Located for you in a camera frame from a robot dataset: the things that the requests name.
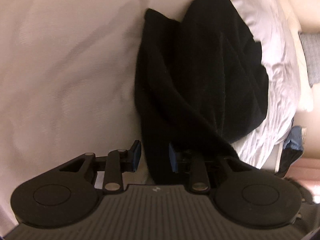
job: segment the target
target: black cloth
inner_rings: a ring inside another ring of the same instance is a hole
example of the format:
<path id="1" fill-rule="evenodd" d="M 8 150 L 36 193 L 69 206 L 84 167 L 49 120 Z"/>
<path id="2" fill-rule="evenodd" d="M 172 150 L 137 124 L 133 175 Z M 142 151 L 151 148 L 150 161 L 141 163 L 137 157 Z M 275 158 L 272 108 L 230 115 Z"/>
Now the black cloth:
<path id="1" fill-rule="evenodd" d="M 301 158 L 302 154 L 303 151 L 294 150 L 290 147 L 283 149 L 280 158 L 279 171 L 276 175 L 280 178 L 283 178 L 287 174 L 291 164 Z"/>
<path id="2" fill-rule="evenodd" d="M 146 11 L 135 104 L 157 184 L 186 180 L 171 171 L 171 141 L 204 154 L 237 157 L 229 143 L 258 127 L 267 114 L 268 75 L 261 54 L 260 42 L 230 0 L 194 0 L 181 23 Z"/>

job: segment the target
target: bed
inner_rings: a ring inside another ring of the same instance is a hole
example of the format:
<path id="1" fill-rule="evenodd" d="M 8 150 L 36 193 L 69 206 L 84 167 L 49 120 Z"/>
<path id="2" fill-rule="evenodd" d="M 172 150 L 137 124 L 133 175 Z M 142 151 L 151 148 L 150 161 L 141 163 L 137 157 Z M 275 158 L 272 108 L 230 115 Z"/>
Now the bed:
<path id="1" fill-rule="evenodd" d="M 81 153 L 106 155 L 141 139 L 133 85 L 143 14 L 152 8 L 179 21 L 191 1 L 0 0 L 0 235 L 17 223 L 10 195 L 19 184 Z M 231 2 L 261 41 L 269 76 L 266 119 L 233 144 L 261 168 L 307 108 L 296 25 L 284 0 Z M 147 177 L 142 156 L 124 181 Z"/>

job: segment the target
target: wall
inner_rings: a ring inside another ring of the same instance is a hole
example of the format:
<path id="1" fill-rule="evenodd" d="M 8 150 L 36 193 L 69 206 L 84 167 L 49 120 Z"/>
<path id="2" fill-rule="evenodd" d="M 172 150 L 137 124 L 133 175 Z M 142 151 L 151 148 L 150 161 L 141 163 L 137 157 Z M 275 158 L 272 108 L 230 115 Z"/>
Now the wall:
<path id="1" fill-rule="evenodd" d="M 312 88 L 314 109 L 310 113 L 296 113 L 294 124 L 307 127 L 304 157 L 320 159 L 320 84 Z"/>

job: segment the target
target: pillow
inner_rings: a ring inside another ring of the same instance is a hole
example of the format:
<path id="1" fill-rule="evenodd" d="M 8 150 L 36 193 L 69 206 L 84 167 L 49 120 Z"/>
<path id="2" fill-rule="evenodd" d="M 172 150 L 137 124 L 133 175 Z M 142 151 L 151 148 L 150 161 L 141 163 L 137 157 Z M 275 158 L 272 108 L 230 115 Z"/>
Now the pillow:
<path id="1" fill-rule="evenodd" d="M 320 83 L 320 33 L 299 33 L 306 57 L 310 87 Z"/>
<path id="2" fill-rule="evenodd" d="M 298 104 L 297 112 L 311 112 L 313 110 L 313 94 L 308 84 L 308 73 L 306 59 L 303 53 L 302 45 L 299 40 L 298 32 L 301 31 L 301 26 L 297 16 L 295 15 L 292 5 L 289 0 L 277 0 L 282 10 L 284 11 L 287 20 L 299 66 L 301 96 Z"/>

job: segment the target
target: wrinkled sheet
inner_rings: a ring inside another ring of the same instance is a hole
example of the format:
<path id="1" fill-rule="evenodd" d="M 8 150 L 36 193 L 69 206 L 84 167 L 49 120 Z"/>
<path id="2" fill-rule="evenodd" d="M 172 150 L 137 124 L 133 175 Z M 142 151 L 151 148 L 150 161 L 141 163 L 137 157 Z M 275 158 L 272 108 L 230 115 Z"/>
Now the wrinkled sheet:
<path id="1" fill-rule="evenodd" d="M 17 224 L 10 195 L 22 182 L 83 152 L 106 155 L 140 139 L 133 84 L 143 14 L 181 20 L 192 0 L 0 0 L 0 235 Z M 299 73 L 276 0 L 231 0 L 262 44 L 266 120 L 233 144 L 261 167 L 290 125 Z M 125 174 L 145 181 L 147 168 Z"/>

